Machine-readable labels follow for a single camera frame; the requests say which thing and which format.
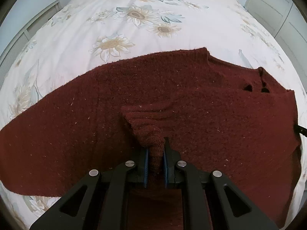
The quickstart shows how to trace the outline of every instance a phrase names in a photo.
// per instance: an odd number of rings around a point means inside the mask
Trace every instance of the bed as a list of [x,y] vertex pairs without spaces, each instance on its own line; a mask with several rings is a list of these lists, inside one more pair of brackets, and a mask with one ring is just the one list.
[[[48,93],[87,71],[149,53],[206,47],[212,56],[247,68],[264,67],[295,91],[298,123],[307,127],[307,95],[272,35],[237,0],[72,0],[27,43],[0,90],[0,129]],[[299,210],[306,182],[302,138],[300,179],[285,227]],[[0,195],[22,229],[59,197]]]

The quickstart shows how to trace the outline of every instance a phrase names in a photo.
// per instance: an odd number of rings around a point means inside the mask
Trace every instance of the silver screw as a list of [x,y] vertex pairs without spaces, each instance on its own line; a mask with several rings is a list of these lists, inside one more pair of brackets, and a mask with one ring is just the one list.
[[179,167],[185,167],[185,166],[187,166],[187,163],[186,163],[185,161],[178,161],[178,162],[177,162],[177,165],[178,165]]
[[134,166],[134,161],[127,161],[127,162],[125,163],[125,165],[126,165],[127,167],[133,167],[133,166]]
[[215,177],[221,177],[222,176],[222,172],[218,171],[218,170],[215,170],[213,171],[212,173]]
[[88,174],[90,175],[90,176],[97,176],[98,175],[98,170],[91,170]]

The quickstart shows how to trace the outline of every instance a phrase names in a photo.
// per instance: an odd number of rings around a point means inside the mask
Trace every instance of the maroon knit garment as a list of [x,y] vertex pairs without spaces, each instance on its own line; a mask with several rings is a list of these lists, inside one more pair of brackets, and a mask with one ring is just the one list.
[[[171,139],[172,148],[180,148],[183,158],[198,167],[211,168],[214,164],[212,160],[215,160],[219,167],[222,165],[220,169],[225,174],[231,175],[231,179],[239,183],[247,196],[282,226],[300,175],[300,163],[295,151],[300,145],[300,138],[292,130],[297,123],[293,92],[284,89],[263,68],[251,70],[223,62],[210,56],[205,48],[154,53],[106,64],[48,94],[0,131],[0,180],[15,193],[62,196],[89,170],[95,168],[103,172],[112,169],[128,160],[134,148],[140,147],[125,127],[121,116],[122,106],[164,103],[178,92],[186,93],[189,89],[205,87],[210,88],[209,91],[212,88],[212,92],[218,89],[220,95],[224,95],[219,103],[232,99],[239,107],[233,107],[236,112],[255,108],[262,109],[263,114],[259,118],[253,117],[253,121],[249,120],[250,114],[246,111],[246,119],[242,122],[242,118],[233,117],[231,111],[218,112],[213,106],[210,112],[217,117],[216,120],[205,121],[213,125],[207,126],[212,131],[207,134],[179,127],[176,135],[181,137],[176,138],[177,142]],[[240,94],[240,101],[233,97],[237,94]],[[262,100],[263,97],[270,97],[270,100]],[[205,110],[212,105],[203,101],[202,106]],[[203,113],[195,118],[196,124],[204,123]],[[181,115],[182,120],[188,122],[188,116]],[[221,131],[218,131],[217,124],[222,123],[222,118],[227,118],[231,127],[221,127]],[[240,132],[246,140],[263,138],[255,134],[267,132],[268,135],[264,137],[267,142],[256,149],[249,142],[248,148],[243,148],[244,138],[238,142],[233,139]],[[186,141],[185,144],[179,143],[178,139]],[[216,150],[206,145],[209,139],[219,139],[223,159],[218,159]],[[156,154],[152,160],[158,161],[161,152]],[[150,166],[155,167],[156,172],[160,167],[159,163],[153,162]],[[252,182],[251,178],[235,176],[248,172],[259,179]],[[160,192],[168,195],[161,197]],[[141,196],[141,192],[134,195],[138,199],[131,201],[131,212],[136,211],[136,214],[142,215],[142,219],[130,213],[131,228],[181,229],[178,192],[160,192],[153,191],[149,197],[145,194]],[[148,200],[151,209],[146,211]],[[171,213],[161,209],[163,202],[168,204],[165,208],[172,209]],[[149,219],[149,212],[152,212],[152,219]]]

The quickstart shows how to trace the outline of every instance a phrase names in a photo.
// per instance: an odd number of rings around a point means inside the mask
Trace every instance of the white cabinet door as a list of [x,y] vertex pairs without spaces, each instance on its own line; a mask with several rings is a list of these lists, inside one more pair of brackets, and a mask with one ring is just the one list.
[[307,23],[295,5],[275,37],[307,91]]
[[292,0],[247,0],[245,9],[275,37],[292,4]]

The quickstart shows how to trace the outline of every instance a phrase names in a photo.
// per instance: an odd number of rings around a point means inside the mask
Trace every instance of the white floral bed sheet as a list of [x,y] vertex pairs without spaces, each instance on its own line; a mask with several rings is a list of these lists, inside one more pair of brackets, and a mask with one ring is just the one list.
[[[201,47],[237,65],[264,67],[286,89],[295,91],[298,121],[307,127],[307,96],[291,61],[237,0],[72,0],[37,31],[10,68],[0,90],[0,129],[94,67]],[[297,214],[305,188],[305,138],[301,150],[302,174],[285,226]],[[0,195],[23,229],[59,199],[15,194],[1,182]]]

